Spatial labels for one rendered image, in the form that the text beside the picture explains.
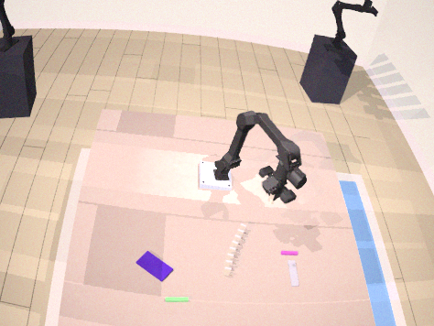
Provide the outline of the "purple flat rectangular block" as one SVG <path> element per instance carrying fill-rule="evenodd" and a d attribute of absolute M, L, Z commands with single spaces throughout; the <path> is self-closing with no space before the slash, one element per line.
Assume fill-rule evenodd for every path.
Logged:
<path fill-rule="evenodd" d="M 144 255 L 136 261 L 136 264 L 144 268 L 148 273 L 161 282 L 165 280 L 165 277 L 167 277 L 173 270 L 173 268 L 168 266 L 161 259 L 152 255 L 149 251 L 144 253 Z"/>

